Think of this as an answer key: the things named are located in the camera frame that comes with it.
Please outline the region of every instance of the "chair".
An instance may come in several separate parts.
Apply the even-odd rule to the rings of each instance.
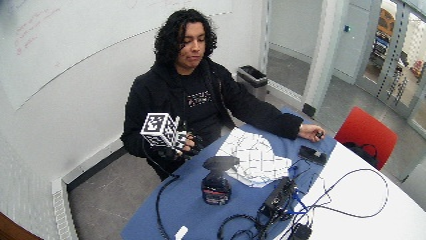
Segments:
[[[340,143],[373,144],[377,149],[377,169],[381,170],[397,145],[398,135],[368,112],[354,107],[334,139]],[[365,151],[374,155],[373,147],[366,147]]]

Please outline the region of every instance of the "ar marker cube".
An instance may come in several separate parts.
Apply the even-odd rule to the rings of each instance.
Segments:
[[[177,124],[168,113],[148,113],[140,133],[151,146],[173,147],[176,128]]]

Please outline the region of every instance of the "man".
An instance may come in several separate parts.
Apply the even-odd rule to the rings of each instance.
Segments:
[[[156,62],[133,82],[121,140],[132,155],[148,158],[161,180],[184,164],[186,156],[197,153],[200,145],[208,146],[220,137],[224,126],[236,126],[228,110],[241,121],[281,137],[313,142],[324,138],[320,126],[282,114],[233,80],[225,67],[209,58],[216,43],[208,18],[193,9],[175,12],[156,36]],[[180,117],[181,127],[193,134],[181,152],[152,147],[144,140],[140,131],[148,113]]]

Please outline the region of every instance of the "blue tablecloth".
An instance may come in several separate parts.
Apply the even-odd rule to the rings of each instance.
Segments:
[[[284,109],[284,112],[298,115],[289,109]],[[280,138],[276,135],[256,129],[250,125],[244,125],[241,129],[246,132],[262,134],[270,142],[274,155],[292,159],[293,164],[298,167],[296,171],[290,171],[290,177],[294,177],[298,173],[304,172],[297,178],[296,183],[300,191],[308,192],[324,167],[300,160],[300,147],[301,145],[305,145],[330,155],[336,146],[336,140],[330,136],[326,136],[325,140],[318,143],[312,143],[302,138],[297,138],[293,141]],[[180,178],[163,192],[160,215],[171,239],[175,239],[175,234],[183,226],[189,229],[184,239],[217,239],[217,231],[224,220],[236,214],[245,214],[256,217],[258,208],[278,184],[277,180],[264,188],[250,188],[240,181],[228,177],[232,185],[229,203],[222,206],[216,206],[204,202],[201,195],[201,180],[205,178],[209,171],[202,167],[202,163],[208,158],[214,156],[225,138],[226,136],[220,138],[183,165],[175,172],[175,174],[180,175]],[[167,182],[168,180],[157,187],[136,211],[121,232],[123,239],[163,239],[157,226],[156,199],[160,188]],[[288,224],[289,221],[278,222],[270,229],[268,239],[277,236]],[[225,239],[229,239],[238,230],[249,229],[250,227],[253,227],[253,223],[245,219],[230,221],[225,226]]]

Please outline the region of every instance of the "long black hair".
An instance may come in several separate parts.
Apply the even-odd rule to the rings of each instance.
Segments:
[[[194,9],[176,11],[159,30],[155,43],[156,61],[164,64],[175,63],[185,38],[186,24],[201,22],[205,31],[205,53],[208,57],[216,49],[217,37],[210,19]]]

